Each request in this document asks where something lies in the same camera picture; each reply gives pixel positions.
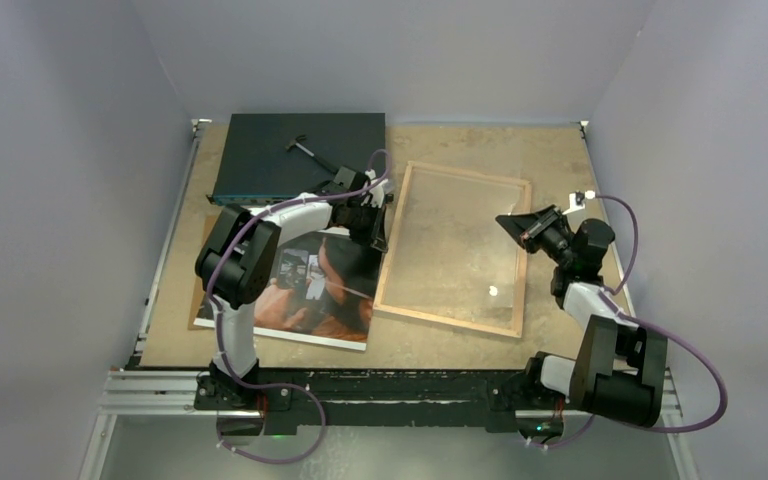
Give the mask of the large printed photo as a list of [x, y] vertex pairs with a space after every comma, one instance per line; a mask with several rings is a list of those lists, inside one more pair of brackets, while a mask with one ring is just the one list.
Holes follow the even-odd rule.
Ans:
[[343, 229], [305, 234], [279, 247], [265, 290], [239, 318], [256, 335], [364, 352], [381, 261]]

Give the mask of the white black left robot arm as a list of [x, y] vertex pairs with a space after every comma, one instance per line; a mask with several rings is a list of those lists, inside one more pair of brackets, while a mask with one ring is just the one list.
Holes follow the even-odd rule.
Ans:
[[197, 256], [195, 273], [215, 318], [211, 375], [232, 408], [249, 407], [265, 387], [257, 379], [253, 305], [267, 289], [279, 248], [306, 234], [342, 228], [352, 245], [385, 253], [390, 173], [389, 168], [343, 167], [333, 180], [277, 204], [222, 209]]

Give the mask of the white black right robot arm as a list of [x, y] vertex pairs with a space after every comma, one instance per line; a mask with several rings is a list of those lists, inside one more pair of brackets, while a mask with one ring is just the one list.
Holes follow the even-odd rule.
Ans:
[[495, 220], [527, 253], [554, 261], [550, 294], [584, 330], [575, 358], [540, 352], [531, 360], [534, 372], [521, 381], [524, 399], [544, 407], [562, 394], [577, 409], [653, 427], [662, 407], [667, 339], [625, 319], [606, 289], [601, 269], [613, 229], [596, 218], [573, 229], [555, 205]]

